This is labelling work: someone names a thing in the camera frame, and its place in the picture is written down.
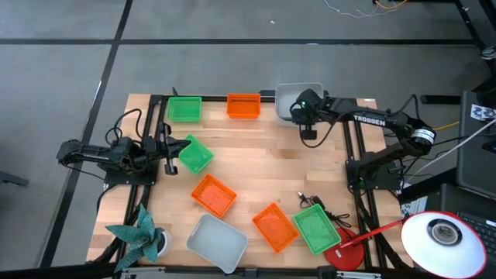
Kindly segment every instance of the white plastic bin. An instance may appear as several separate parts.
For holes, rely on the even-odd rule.
[[[213,215],[203,215],[186,242],[191,251],[231,274],[248,246],[248,237]]]
[[[279,84],[276,87],[276,113],[280,118],[277,120],[278,124],[283,126],[296,126],[294,123],[291,123],[289,108],[295,103],[298,96],[307,89],[312,89],[320,98],[324,98],[324,87],[318,82]]]

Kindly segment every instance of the black floor stripe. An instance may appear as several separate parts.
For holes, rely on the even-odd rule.
[[[474,45],[472,39],[123,39],[122,45]]]
[[[69,46],[85,46],[85,45],[108,45],[113,44],[114,39],[15,39],[3,38],[0,39],[0,45],[69,45]]]
[[[126,5],[124,6],[122,17],[119,22],[117,31],[115,33],[114,40],[120,40],[122,38],[122,34],[126,27],[127,19],[129,18],[129,11],[131,10],[132,5],[133,5],[133,0],[126,1]],[[107,62],[105,63],[105,67],[103,69],[102,78],[100,79],[100,84],[96,91],[95,100],[91,105],[91,110],[88,116],[88,120],[86,122],[86,125],[84,126],[83,134],[81,136],[81,142],[83,144],[89,144],[90,142],[91,134],[93,133],[96,119],[98,118],[98,112],[100,111],[100,107],[102,106],[105,89],[107,88],[110,74],[112,73],[112,68],[114,66],[115,57],[117,56],[118,48],[119,48],[118,44],[113,44],[112,47],[110,48],[110,52],[108,54],[109,56],[107,58]],[[81,169],[82,164],[78,164],[75,167]],[[76,185],[78,184],[78,178],[79,178],[78,171],[71,170],[67,175],[66,184],[63,187],[64,193],[62,195],[62,200],[60,202],[60,206],[57,211],[57,217],[53,222],[53,226],[50,231],[50,236],[46,243],[46,248],[41,259],[40,267],[50,267],[52,265],[53,257],[55,256],[55,253],[57,251],[57,245],[60,240],[60,235],[62,234],[64,223],[67,218],[67,213],[69,212],[72,198],[74,197],[74,193],[76,190]]]
[[[0,39],[0,45],[477,45],[472,39]]]

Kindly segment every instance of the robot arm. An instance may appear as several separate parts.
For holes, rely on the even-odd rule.
[[[320,98],[312,89],[303,91],[290,110],[292,121],[304,127],[300,128],[302,140],[316,139],[317,132],[312,130],[312,125],[317,122],[329,122],[333,126],[337,122],[356,121],[388,128],[396,135],[398,143],[377,153],[367,152],[361,160],[351,162],[353,166],[349,168],[348,176],[355,180],[372,181],[380,168],[395,160],[428,154],[436,138],[436,132],[430,126],[404,112],[360,107],[345,98]]]
[[[125,174],[139,174],[147,170],[149,164],[166,159],[165,172],[177,174],[172,159],[177,158],[191,141],[175,139],[171,136],[171,127],[160,125],[160,138],[144,136],[137,142],[127,136],[118,138],[110,147],[84,145],[77,139],[62,143],[57,154],[59,164],[67,166],[80,162],[95,162],[104,171],[119,171]]]

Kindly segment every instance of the green tray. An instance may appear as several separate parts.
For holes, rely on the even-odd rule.
[[[298,213],[294,216],[294,222],[314,255],[341,242],[341,237],[320,205]]]
[[[208,163],[214,158],[214,154],[198,142],[194,136],[189,135],[186,140],[190,140],[191,143],[179,153],[179,160],[193,174],[197,174],[204,167],[207,167]]]
[[[199,122],[202,117],[202,97],[172,97],[168,99],[167,117],[172,122]]]

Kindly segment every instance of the wooden tabletop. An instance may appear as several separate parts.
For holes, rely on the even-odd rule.
[[[149,99],[150,95],[131,94],[126,111],[139,108],[145,115]],[[358,105],[376,108],[373,99],[357,99],[357,102]],[[157,264],[212,266],[186,247],[193,227],[207,213],[191,198],[191,192],[206,174],[213,175],[237,193],[222,220],[248,236],[248,247],[239,267],[315,268],[328,265],[322,254],[310,252],[301,236],[280,253],[274,253],[252,223],[252,218],[273,202],[292,220],[302,210],[298,191],[307,196],[318,195],[326,210],[334,215],[349,213],[346,221],[352,224],[353,231],[358,232],[353,196],[346,190],[344,162],[347,154],[343,126],[336,125],[319,148],[309,149],[301,143],[297,128],[276,123],[274,103],[262,103],[261,106],[260,117],[253,120],[230,119],[225,102],[203,102],[199,123],[174,123],[167,117],[164,120],[171,125],[174,138],[183,139],[189,134],[195,136],[214,153],[214,160],[200,174],[192,174],[179,160],[175,160],[179,171],[176,176],[167,176],[163,168],[159,168],[157,182],[151,188],[148,211],[152,213],[155,225],[172,235],[173,244],[171,251],[159,258]],[[136,117],[131,114],[122,121],[124,136],[136,138]],[[143,124],[142,118],[140,130],[143,130]],[[327,123],[316,125],[318,140],[328,128]],[[354,129],[351,130],[357,153]],[[362,130],[367,151],[385,148],[381,128],[362,125]],[[381,225],[401,217],[400,206],[389,192],[375,191],[374,194]],[[113,235],[105,226],[122,224],[128,197],[128,185],[119,185],[103,197],[88,260],[98,257],[112,241]],[[412,260],[400,241],[400,228],[389,229],[384,236],[400,257],[411,265]],[[370,241],[370,251],[377,266],[373,241]],[[140,263],[151,264],[146,259]]]

